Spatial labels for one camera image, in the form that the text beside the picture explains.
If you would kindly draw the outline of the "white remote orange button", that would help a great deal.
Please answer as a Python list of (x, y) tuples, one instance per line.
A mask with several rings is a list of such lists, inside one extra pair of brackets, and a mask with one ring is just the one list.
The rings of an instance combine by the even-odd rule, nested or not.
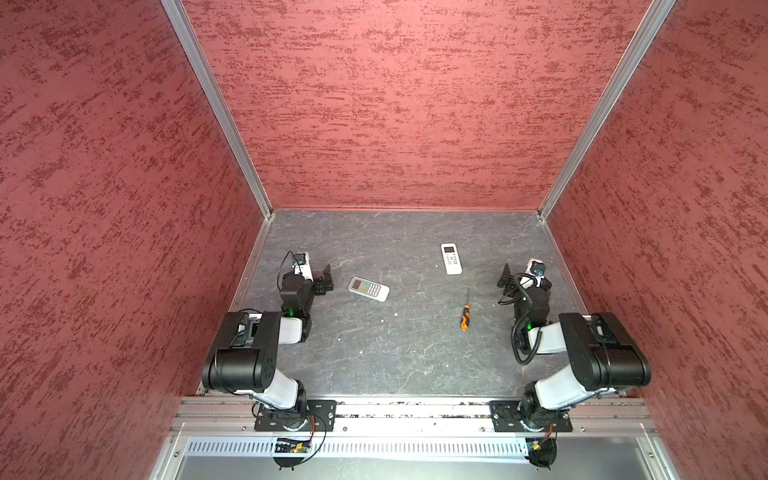
[(378, 302), (385, 302), (390, 293), (389, 287), (360, 277), (353, 277), (350, 280), (348, 290)]

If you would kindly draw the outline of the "orange black screwdriver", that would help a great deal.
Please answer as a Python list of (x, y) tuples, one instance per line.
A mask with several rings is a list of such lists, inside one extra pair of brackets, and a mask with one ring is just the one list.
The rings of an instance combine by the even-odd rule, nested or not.
[(468, 331), (471, 319), (471, 305), (470, 305), (471, 289), (467, 289), (466, 301), (462, 307), (460, 327), (463, 331)]

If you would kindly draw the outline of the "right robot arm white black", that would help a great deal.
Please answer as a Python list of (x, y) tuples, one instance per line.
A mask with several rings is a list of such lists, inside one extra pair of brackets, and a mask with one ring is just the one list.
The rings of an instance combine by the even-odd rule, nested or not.
[(546, 265), (532, 258), (519, 273), (505, 265), (497, 287), (500, 305), (511, 305), (510, 343), (516, 362), (565, 353), (568, 365), (528, 383), (517, 405), (498, 413), (527, 431), (541, 431), (563, 419), (577, 404), (606, 393), (647, 386), (651, 366), (619, 319), (610, 312), (562, 313), (548, 320), (552, 283)]

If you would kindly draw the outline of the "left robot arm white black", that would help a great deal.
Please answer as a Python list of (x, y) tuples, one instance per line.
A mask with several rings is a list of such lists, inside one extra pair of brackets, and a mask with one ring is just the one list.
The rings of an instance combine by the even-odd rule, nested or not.
[(242, 309), (225, 315), (202, 367), (201, 382), (207, 390), (248, 396), (275, 412), (303, 419), (309, 415), (306, 390), (279, 371), (278, 350), (307, 341), (314, 298), (334, 289), (331, 267), (311, 279), (296, 268), (278, 284), (280, 310)]

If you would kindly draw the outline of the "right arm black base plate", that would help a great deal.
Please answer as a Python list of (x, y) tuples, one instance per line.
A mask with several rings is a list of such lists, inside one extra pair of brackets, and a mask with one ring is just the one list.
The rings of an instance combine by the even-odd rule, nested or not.
[(567, 410), (547, 410), (518, 400), (496, 400), (488, 403), (490, 419), (496, 433), (571, 433), (573, 426)]

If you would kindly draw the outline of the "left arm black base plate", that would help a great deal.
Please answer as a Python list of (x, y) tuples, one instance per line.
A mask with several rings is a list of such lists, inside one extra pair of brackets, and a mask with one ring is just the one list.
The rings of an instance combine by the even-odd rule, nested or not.
[(299, 411), (279, 410), (260, 405), (253, 430), (273, 433), (331, 432), (334, 429), (338, 402), (310, 399)]

